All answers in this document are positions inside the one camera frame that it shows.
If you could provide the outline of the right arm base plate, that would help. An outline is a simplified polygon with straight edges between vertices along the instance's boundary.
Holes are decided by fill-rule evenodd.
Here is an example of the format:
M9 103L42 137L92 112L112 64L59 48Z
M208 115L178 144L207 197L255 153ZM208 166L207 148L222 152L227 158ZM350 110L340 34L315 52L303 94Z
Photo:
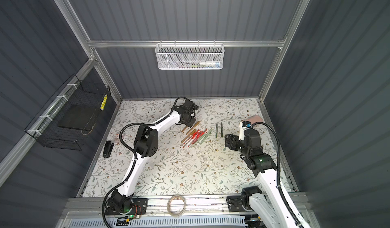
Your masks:
M252 214L260 214L263 209L262 204L267 200L264 197L262 193L255 193L248 197L245 195L229 195L226 202L230 213L251 212Z

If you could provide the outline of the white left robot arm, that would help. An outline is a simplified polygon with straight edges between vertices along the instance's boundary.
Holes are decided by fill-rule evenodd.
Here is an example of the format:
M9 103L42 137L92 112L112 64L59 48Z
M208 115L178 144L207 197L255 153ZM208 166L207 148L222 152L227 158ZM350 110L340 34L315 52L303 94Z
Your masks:
M113 194L130 198L135 193L136 182L146 163L158 150L159 134L167 131L173 125L184 124L192 127L196 122L196 112L199 106L186 97L178 97L171 110L159 120L152 123L134 122L124 126L119 132L120 143L133 153L133 159L123 181L113 188ZM138 130L132 146L124 141L125 131L132 126Z

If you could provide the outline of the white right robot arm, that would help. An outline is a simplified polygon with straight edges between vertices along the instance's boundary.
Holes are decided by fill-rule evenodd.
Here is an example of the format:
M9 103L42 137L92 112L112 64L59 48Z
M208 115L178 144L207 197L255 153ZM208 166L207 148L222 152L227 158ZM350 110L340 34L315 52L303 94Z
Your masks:
M260 185L241 192L241 205L256 212L266 228L309 228L285 187L272 157L263 152L257 130L243 128L240 134L227 134L225 147L240 153L240 158L253 172Z

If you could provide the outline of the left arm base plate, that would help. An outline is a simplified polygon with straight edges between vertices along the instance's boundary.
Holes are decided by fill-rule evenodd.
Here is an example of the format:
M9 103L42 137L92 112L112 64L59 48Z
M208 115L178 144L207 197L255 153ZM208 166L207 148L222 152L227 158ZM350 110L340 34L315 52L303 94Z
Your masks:
M105 204L105 215L144 215L148 207L147 198L115 201L109 198Z

